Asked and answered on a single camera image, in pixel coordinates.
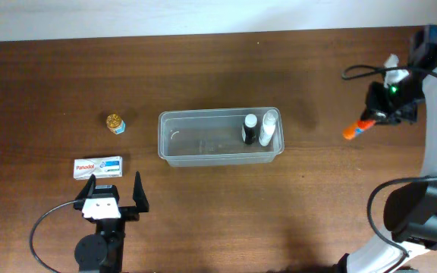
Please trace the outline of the white translucent bottle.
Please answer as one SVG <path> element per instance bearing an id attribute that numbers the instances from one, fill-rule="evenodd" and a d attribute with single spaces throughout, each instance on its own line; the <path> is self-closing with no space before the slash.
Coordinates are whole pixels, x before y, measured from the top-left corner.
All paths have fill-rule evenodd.
<path id="1" fill-rule="evenodd" d="M 276 110 L 268 110 L 263 116 L 263 122 L 259 132 L 259 144 L 268 146 L 275 132 L 278 113 Z"/>

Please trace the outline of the black bottle white cap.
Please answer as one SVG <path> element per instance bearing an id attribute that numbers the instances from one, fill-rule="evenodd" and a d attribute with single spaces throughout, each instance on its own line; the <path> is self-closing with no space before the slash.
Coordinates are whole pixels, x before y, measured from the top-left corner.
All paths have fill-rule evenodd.
<path id="1" fill-rule="evenodd" d="M 241 133 L 245 144 L 251 145 L 256 141 L 256 126 L 257 116 L 248 114 L 244 119 Z"/>

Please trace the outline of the white Panadol box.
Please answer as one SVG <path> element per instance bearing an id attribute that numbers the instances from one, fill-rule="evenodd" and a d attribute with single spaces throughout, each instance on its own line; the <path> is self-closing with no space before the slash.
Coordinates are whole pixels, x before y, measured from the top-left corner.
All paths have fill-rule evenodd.
<path id="1" fill-rule="evenodd" d="M 92 175 L 96 178 L 121 177 L 123 175 L 123 158 L 112 156 L 75 159 L 73 171 L 75 180 L 87 180 Z"/>

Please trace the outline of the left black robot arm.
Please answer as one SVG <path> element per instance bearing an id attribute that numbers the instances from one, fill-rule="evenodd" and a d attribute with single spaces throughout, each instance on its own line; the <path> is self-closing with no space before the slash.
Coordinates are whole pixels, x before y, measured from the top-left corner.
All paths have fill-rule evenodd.
<path id="1" fill-rule="evenodd" d="M 119 199 L 117 187 L 97 185 L 95 175 L 90 176 L 77 194 L 74 209 L 96 226 L 93 234 L 83 237 L 75 246 L 74 258 L 79 272 L 122 271 L 126 223 L 139 221 L 140 214 L 149 211 L 139 172 L 134 178 L 134 204 L 120 206 Z"/>

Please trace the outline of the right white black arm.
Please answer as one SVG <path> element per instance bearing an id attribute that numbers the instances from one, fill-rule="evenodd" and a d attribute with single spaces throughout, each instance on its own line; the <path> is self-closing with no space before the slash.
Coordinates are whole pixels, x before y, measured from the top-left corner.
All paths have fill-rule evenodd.
<path id="1" fill-rule="evenodd" d="M 437 250 L 437 26 L 428 25 L 410 39 L 407 63 L 391 55 L 367 75 L 382 75 L 366 94 L 360 119 L 343 132 L 352 140 L 376 125 L 417 122 L 426 105 L 426 145 L 417 177 L 390 180 L 369 195 L 366 213 L 374 232 L 369 242 L 346 253 L 335 272 L 403 272 L 411 259 Z"/>

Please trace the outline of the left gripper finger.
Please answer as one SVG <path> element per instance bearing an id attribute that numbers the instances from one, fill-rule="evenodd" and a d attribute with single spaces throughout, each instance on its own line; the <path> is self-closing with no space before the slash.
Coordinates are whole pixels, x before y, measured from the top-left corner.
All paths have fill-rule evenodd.
<path id="1" fill-rule="evenodd" d="M 143 189 L 139 171 L 136 172 L 134 178 L 133 201 L 138 212 L 149 212 L 149 202 Z"/>
<path id="2" fill-rule="evenodd" d="M 84 200 L 89 198 L 93 194 L 93 190 L 96 187 L 96 177 L 94 174 L 91 174 L 86 185 L 83 189 L 77 194 L 76 200 Z"/>

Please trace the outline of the orange tube white cap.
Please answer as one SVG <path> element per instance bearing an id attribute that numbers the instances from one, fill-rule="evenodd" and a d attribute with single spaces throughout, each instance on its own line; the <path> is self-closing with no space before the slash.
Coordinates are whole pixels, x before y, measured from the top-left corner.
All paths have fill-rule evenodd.
<path id="1" fill-rule="evenodd" d="M 349 127 L 345 128 L 342 135 L 346 140 L 352 140 L 358 135 L 362 134 L 365 130 L 370 129 L 376 124 L 374 120 L 358 120 L 351 124 Z"/>

